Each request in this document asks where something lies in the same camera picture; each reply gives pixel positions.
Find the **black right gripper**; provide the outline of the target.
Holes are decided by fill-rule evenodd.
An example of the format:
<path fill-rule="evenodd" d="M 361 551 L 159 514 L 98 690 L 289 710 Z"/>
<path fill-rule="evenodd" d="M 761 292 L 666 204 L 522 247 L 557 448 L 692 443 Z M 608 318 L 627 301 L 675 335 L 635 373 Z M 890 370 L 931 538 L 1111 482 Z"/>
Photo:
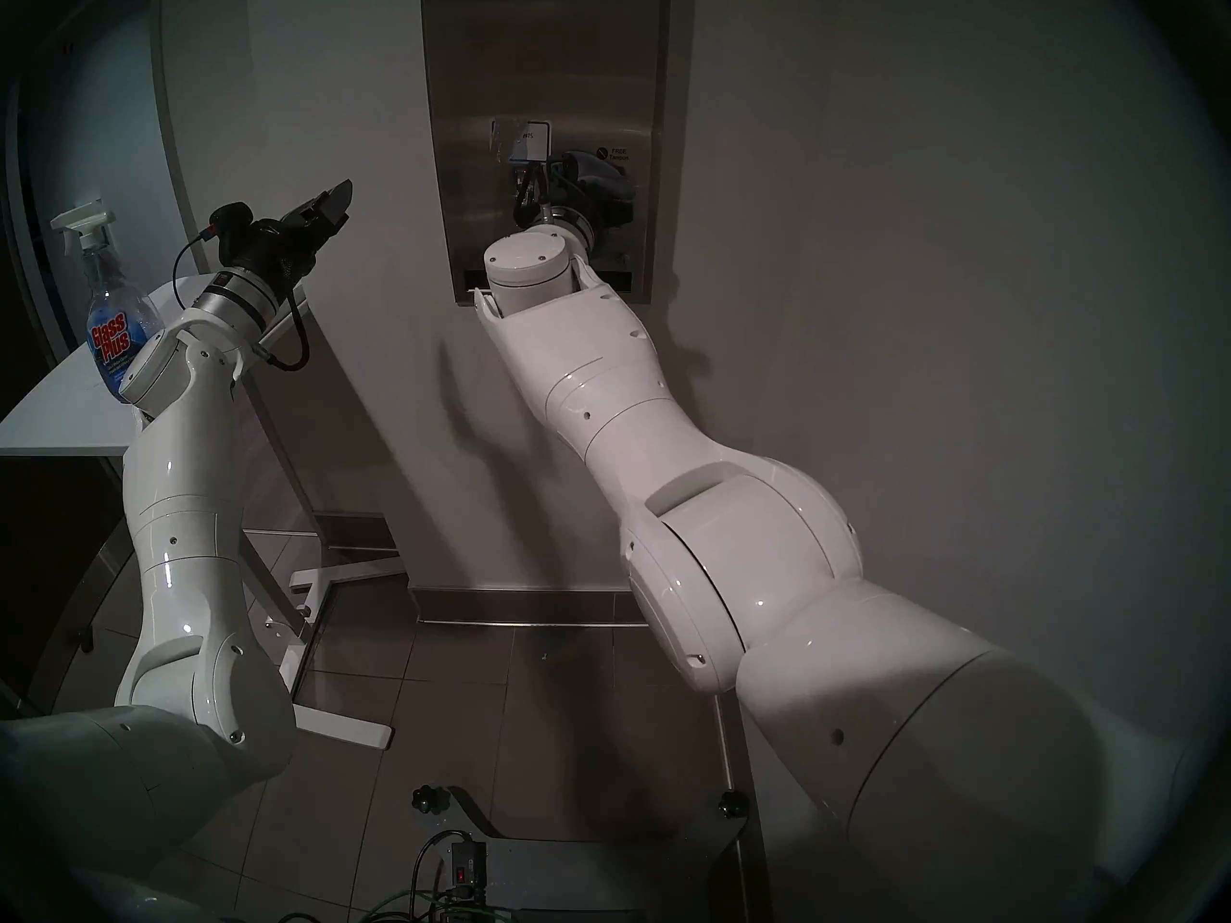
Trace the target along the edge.
<path fill-rule="evenodd" d="M 575 230 L 585 250 L 602 250 L 611 230 L 634 219 L 634 202 L 622 193 L 601 185 L 553 185 L 551 222 Z"/>

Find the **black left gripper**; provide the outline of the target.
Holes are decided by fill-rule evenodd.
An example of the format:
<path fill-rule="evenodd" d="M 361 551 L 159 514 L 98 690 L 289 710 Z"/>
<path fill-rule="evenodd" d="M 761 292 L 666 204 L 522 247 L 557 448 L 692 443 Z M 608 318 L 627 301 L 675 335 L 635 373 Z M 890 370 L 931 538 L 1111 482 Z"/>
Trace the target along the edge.
<path fill-rule="evenodd" d="M 233 236 L 233 267 L 257 274 L 267 286 L 297 286 L 315 266 L 325 225 L 340 229 L 352 198 L 353 182 L 346 178 L 295 206 L 294 226 L 275 219 L 250 223 Z"/>

